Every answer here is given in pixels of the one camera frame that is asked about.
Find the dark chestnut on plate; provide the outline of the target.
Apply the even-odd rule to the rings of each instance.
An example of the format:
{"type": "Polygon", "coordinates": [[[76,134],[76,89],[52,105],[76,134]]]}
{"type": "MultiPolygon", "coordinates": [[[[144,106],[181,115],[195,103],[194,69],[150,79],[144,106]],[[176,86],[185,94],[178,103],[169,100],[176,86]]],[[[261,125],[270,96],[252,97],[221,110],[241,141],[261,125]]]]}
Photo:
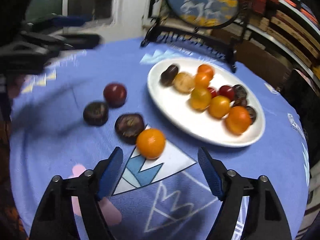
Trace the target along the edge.
{"type": "Polygon", "coordinates": [[[171,64],[162,74],[160,82],[164,86],[170,86],[178,74],[179,68],[176,64],[171,64]]]}

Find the small yellow fruit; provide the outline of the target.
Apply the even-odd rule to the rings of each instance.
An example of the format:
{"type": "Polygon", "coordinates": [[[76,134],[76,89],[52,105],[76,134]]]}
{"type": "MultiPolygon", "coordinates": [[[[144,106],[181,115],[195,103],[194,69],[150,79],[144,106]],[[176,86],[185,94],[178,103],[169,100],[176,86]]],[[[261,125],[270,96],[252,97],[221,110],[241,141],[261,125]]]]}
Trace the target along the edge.
{"type": "Polygon", "coordinates": [[[211,100],[208,107],[208,112],[212,117],[216,119],[222,119],[229,113],[230,103],[231,101],[229,98],[221,95],[216,96],[211,100]]]}

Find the window with white frame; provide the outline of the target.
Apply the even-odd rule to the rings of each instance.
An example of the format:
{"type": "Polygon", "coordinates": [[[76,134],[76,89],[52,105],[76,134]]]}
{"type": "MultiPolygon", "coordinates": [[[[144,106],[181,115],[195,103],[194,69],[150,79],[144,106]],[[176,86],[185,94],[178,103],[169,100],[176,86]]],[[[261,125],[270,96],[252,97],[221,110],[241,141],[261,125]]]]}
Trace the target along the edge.
{"type": "Polygon", "coordinates": [[[26,20],[39,20],[52,14],[79,16],[86,27],[113,24],[117,18],[119,0],[31,0],[26,20]]]}

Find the small red tomato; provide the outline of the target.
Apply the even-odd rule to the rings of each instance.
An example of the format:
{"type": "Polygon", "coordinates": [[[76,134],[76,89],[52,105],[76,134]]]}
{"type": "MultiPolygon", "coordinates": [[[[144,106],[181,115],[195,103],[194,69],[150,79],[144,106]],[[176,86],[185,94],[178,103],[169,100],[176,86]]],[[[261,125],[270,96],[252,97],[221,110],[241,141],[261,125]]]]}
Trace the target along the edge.
{"type": "Polygon", "coordinates": [[[216,91],[215,88],[213,88],[213,87],[208,87],[207,89],[208,89],[208,91],[210,92],[210,95],[211,95],[212,99],[215,98],[216,96],[218,96],[218,93],[217,93],[217,91],[216,91]]]}

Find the pale peeled chestnut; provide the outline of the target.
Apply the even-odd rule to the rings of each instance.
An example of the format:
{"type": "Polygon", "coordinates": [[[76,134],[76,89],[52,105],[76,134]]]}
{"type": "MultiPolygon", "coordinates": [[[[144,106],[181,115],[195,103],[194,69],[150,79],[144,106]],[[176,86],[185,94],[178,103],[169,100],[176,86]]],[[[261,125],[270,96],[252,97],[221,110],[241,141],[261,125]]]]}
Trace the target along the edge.
{"type": "Polygon", "coordinates": [[[173,86],[180,93],[190,94],[195,88],[195,80],[189,73],[180,72],[176,75],[173,86]]]}

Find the dark chestnut plate right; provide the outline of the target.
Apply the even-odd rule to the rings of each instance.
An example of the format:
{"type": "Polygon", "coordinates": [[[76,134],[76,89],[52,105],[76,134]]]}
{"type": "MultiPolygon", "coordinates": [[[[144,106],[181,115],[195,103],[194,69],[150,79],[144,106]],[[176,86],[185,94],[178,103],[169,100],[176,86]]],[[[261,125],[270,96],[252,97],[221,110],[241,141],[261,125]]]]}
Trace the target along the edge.
{"type": "Polygon", "coordinates": [[[234,100],[247,98],[247,91],[242,85],[234,85],[232,89],[234,91],[234,100]]]}

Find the dark brown water chestnut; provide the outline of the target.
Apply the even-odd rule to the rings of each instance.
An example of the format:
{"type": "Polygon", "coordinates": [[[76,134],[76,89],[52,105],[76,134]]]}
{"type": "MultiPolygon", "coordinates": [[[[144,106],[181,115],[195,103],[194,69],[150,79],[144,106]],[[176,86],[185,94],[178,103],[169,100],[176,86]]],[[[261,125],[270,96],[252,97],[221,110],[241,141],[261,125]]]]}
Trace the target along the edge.
{"type": "Polygon", "coordinates": [[[232,107],[242,106],[246,107],[248,105],[248,101],[246,98],[237,98],[234,100],[232,107]]]}

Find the black chair back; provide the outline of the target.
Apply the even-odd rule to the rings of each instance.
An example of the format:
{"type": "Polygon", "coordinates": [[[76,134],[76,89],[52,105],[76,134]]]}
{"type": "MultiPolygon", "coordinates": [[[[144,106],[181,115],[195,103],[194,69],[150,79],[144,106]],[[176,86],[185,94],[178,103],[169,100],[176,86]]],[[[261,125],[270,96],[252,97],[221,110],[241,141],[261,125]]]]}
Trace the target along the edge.
{"type": "Polygon", "coordinates": [[[291,72],[288,82],[290,102],[293,103],[309,139],[319,139],[319,96],[297,69],[291,72]]]}

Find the shelf with stacked boxes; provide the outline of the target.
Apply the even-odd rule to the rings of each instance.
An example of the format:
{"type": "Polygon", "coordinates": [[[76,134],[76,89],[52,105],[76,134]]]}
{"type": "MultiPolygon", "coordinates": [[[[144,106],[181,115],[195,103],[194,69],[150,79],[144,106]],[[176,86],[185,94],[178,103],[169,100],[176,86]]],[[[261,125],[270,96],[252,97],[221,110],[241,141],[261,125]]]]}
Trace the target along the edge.
{"type": "Polygon", "coordinates": [[[319,77],[319,23],[303,0],[252,0],[258,27],[291,50],[319,77]]]}

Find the orange tangerine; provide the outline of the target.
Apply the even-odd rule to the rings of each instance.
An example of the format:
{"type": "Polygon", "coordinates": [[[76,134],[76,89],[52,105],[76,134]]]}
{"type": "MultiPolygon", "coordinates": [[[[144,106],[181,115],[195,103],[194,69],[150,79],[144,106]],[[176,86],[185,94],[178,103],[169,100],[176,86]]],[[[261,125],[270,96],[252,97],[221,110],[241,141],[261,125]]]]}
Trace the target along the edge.
{"type": "Polygon", "coordinates": [[[166,138],[155,128],[142,131],[136,140],[138,152],[146,159],[157,159],[164,151],[166,138]]]}

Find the orange tangerine plate top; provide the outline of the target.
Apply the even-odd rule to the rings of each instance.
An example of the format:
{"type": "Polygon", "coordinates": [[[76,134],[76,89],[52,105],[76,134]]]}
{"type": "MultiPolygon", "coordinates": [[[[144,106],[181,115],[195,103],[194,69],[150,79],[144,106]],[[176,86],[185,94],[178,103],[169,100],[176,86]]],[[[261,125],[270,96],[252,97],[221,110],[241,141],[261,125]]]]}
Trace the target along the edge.
{"type": "Polygon", "coordinates": [[[211,65],[205,64],[205,63],[201,64],[198,67],[197,72],[206,74],[209,77],[210,80],[213,79],[214,74],[215,74],[214,68],[211,65]]]}

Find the large yellow orange fruit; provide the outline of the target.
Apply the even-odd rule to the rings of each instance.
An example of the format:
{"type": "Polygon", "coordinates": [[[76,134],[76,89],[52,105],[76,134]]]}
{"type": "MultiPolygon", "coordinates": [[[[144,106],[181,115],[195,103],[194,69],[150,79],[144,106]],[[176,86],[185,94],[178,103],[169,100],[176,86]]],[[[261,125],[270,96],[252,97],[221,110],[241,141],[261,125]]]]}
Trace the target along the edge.
{"type": "Polygon", "coordinates": [[[196,111],[204,111],[210,105],[211,99],[208,89],[196,87],[190,95],[190,106],[196,111]]]}

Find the dark red plum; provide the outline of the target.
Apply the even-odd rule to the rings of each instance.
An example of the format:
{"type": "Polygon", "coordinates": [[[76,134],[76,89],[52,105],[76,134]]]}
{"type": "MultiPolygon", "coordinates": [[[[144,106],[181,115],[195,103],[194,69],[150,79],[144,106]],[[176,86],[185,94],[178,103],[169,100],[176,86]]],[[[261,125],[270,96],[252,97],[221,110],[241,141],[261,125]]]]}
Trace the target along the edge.
{"type": "Polygon", "coordinates": [[[231,86],[223,85],[219,88],[219,95],[227,97],[230,102],[234,101],[234,90],[231,86]]]}
{"type": "Polygon", "coordinates": [[[109,83],[103,91],[103,95],[110,107],[121,107],[127,98],[126,87],[121,83],[109,83]]]}

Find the orange tangerine plate right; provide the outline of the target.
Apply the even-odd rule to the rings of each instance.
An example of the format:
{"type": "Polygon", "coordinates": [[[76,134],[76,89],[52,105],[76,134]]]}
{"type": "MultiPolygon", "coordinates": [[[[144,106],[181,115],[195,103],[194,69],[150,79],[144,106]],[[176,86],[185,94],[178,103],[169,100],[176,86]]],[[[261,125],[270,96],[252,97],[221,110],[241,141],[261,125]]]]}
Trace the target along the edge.
{"type": "Polygon", "coordinates": [[[251,125],[251,118],[248,110],[242,106],[232,107],[225,118],[225,125],[234,135],[241,135],[251,125]]]}

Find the blue patterned tablecloth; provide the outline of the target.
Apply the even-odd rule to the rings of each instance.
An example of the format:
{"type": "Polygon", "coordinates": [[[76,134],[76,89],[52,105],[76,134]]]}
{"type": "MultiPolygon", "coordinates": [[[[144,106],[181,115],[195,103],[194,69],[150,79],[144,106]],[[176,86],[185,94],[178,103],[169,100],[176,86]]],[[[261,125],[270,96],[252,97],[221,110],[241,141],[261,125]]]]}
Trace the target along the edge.
{"type": "MultiPolygon", "coordinates": [[[[121,147],[129,161],[133,146],[116,135],[114,123],[124,113],[140,113],[151,127],[160,129],[173,147],[173,159],[151,169],[135,170],[145,183],[136,190],[123,184],[121,193],[104,202],[104,212],[117,239],[205,239],[221,203],[211,194],[197,163],[203,142],[171,124],[149,97],[146,86],[151,67],[162,59],[199,54],[172,49],[166,44],[140,46],[140,39],[113,42],[97,50],[82,51],[46,69],[27,82],[31,92],[14,102],[10,137],[10,179],[14,201],[26,232],[54,175],[79,176],[121,147]],[[110,107],[103,91],[109,83],[126,87],[127,98],[110,107]],[[108,120],[90,126],[83,111],[92,101],[108,104],[108,120]]],[[[270,178],[285,210],[292,236],[303,220],[308,198],[308,147],[299,116],[263,79],[243,64],[236,76],[260,101],[266,118],[262,138],[246,148],[207,145],[207,150],[244,177],[270,178]]]]}

